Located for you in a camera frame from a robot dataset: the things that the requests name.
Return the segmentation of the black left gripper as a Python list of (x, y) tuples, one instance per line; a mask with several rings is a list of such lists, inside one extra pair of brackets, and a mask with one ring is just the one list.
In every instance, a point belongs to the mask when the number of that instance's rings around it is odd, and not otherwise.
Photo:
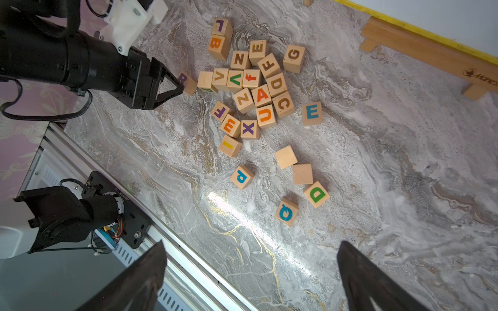
[(183, 92), (184, 85), (166, 66), (131, 47), (120, 89), (112, 94), (128, 108), (154, 110)]

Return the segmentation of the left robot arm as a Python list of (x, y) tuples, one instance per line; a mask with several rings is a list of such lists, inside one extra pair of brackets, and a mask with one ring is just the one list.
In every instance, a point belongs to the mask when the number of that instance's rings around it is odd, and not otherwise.
[(110, 1), (106, 25), (80, 29), (80, 1), (1, 2), (1, 81), (33, 80), (92, 99), (107, 91), (125, 106), (154, 110), (181, 95), (184, 85), (166, 66), (133, 44), (147, 25), (162, 22), (163, 1)]

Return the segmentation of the wooden block purple R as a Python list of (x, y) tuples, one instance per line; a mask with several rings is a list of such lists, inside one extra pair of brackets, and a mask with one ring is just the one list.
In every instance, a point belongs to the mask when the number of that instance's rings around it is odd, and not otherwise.
[(193, 96), (197, 90), (197, 81), (185, 72), (181, 72), (178, 80), (184, 87), (184, 93)]

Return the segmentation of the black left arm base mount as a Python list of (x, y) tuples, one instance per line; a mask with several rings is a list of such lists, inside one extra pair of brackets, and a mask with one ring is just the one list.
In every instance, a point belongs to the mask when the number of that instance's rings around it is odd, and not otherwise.
[(153, 224), (151, 218), (100, 172), (89, 175), (87, 186), (82, 192), (82, 202), (89, 207), (95, 225), (100, 228), (121, 220), (120, 238), (132, 249), (138, 249)]

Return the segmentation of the wooden block green D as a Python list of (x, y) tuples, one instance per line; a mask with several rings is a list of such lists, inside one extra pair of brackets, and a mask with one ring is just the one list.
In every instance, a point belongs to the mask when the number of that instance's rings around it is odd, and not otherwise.
[(331, 198), (331, 195), (319, 181), (316, 181), (310, 185), (306, 190), (304, 190), (303, 194), (315, 209), (323, 205)]

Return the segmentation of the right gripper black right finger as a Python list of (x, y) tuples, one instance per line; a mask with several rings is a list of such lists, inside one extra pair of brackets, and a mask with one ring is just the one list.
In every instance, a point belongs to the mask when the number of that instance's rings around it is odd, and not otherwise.
[(427, 310), (348, 241), (337, 254), (338, 269), (350, 310)]

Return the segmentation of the wooden block blue E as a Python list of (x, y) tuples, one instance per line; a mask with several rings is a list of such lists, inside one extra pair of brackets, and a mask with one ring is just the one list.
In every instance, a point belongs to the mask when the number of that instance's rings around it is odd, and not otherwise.
[(314, 126), (323, 123), (323, 111), (321, 102), (313, 102), (302, 106), (302, 117), (304, 126)]

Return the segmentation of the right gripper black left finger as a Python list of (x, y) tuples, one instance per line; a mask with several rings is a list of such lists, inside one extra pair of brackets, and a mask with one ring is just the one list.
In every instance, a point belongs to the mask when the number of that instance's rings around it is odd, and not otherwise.
[(167, 252), (158, 242), (79, 310), (153, 310), (166, 266)]

